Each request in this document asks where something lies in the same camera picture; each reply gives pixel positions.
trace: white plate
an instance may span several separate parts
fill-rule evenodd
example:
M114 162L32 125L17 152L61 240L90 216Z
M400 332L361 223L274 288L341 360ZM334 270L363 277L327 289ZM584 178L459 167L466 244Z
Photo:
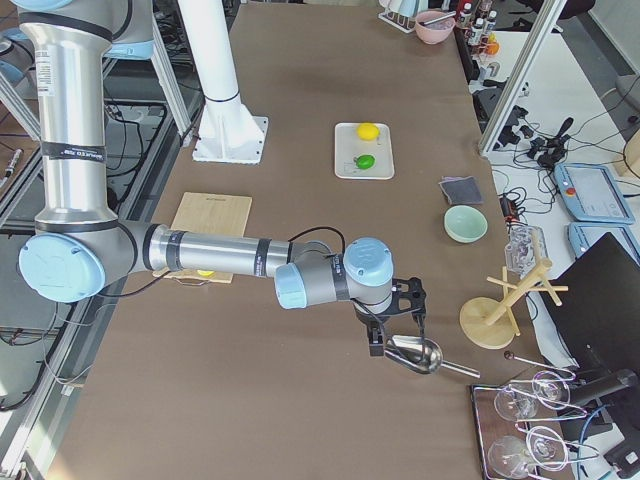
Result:
M335 129L334 172L340 178L356 180L388 180L393 178L393 153L391 152L391 132L384 123L375 123L380 129L376 140L364 141L358 138L359 123L339 123ZM373 167L361 170L355 160L360 155L373 155Z

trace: metal ladle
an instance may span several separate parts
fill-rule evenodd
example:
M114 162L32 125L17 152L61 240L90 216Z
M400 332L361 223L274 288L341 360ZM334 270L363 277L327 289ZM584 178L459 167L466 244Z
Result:
M449 12L445 15L442 15L441 17L438 18L433 18L431 20L426 20L424 22L418 22L420 25L422 25L423 27L428 27L429 25L433 25L435 23L440 23L443 20L446 20L447 18L451 18L451 17L455 17L456 16L456 12Z
M480 372L477 370L444 360L440 345L428 338L422 341L420 337L392 335L387 340L384 354L387 358L423 375L435 373L440 367L444 367L480 378Z

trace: light green bowl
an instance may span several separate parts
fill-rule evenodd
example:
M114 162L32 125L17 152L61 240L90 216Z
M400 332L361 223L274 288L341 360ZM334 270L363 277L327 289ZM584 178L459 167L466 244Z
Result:
M444 214L444 229L456 242L471 243L487 233L487 219L467 205L456 205Z

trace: wooden cutting board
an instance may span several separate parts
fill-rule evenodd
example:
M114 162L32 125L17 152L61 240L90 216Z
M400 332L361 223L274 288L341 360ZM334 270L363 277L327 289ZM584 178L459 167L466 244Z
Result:
M247 226L250 209L251 197L186 192L182 196L171 229L242 237ZM166 271L165 269L154 272L154 276L160 276ZM197 270L182 270L170 273L166 278L175 278L189 284L231 283L233 274L213 272L208 275L203 272L199 273Z

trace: wooden base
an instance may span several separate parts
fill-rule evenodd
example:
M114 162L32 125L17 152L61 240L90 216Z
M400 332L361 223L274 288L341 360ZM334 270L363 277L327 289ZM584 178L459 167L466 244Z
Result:
M476 345L491 350L504 348L511 343L515 333L505 313L493 325L486 325L485 318L498 308L500 302L492 298L472 298L460 310L460 326L464 334Z

